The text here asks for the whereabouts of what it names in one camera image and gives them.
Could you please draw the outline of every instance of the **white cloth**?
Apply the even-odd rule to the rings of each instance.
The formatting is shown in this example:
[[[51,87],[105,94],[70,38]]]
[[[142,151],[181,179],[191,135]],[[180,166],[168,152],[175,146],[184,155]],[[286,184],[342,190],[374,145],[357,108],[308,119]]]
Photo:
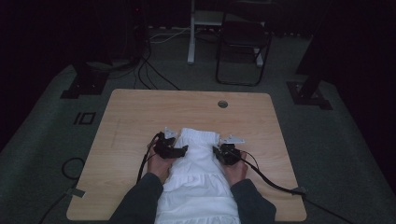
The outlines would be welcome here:
[[[155,223],[240,223],[230,186],[212,150],[218,143],[218,133],[182,129],[175,147],[189,148],[170,169]]]

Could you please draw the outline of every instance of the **black chair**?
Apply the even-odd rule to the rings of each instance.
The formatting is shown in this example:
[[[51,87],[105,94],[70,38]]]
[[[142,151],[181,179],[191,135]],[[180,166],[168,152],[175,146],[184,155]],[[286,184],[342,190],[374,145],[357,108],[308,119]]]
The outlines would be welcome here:
[[[282,35],[283,9],[277,3],[263,1],[232,1],[224,10],[217,51],[216,80],[219,83],[242,86],[256,86],[262,81],[265,63],[273,34]],[[259,79],[253,83],[225,81],[220,79],[219,64],[223,45],[249,48],[255,63],[266,48]]]

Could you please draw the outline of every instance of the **black device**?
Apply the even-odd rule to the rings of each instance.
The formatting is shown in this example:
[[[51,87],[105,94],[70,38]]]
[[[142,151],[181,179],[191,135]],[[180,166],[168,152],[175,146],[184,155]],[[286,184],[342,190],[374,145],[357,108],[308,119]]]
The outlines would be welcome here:
[[[166,139],[164,133],[158,133],[158,140],[154,146],[155,153],[160,155],[163,159],[184,157],[189,146],[184,146],[182,148],[174,147],[175,141],[176,138],[174,137]]]
[[[213,147],[216,158],[224,165],[234,165],[241,160],[241,151],[235,144],[222,144],[219,148]]]

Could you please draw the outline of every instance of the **table top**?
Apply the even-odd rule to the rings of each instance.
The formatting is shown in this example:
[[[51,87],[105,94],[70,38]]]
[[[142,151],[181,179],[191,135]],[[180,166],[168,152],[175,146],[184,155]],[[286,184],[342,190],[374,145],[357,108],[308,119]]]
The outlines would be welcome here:
[[[219,101],[228,106],[219,107]],[[193,128],[222,138],[243,138],[246,143],[236,147],[252,154],[264,175],[283,188],[298,187],[268,94],[114,90],[78,181],[77,189],[85,196],[73,196],[67,217],[108,220],[135,184],[147,144],[165,127],[178,133]],[[254,164],[250,157],[247,160]],[[306,219],[301,196],[273,189],[250,168],[247,178],[276,206],[276,221]]]

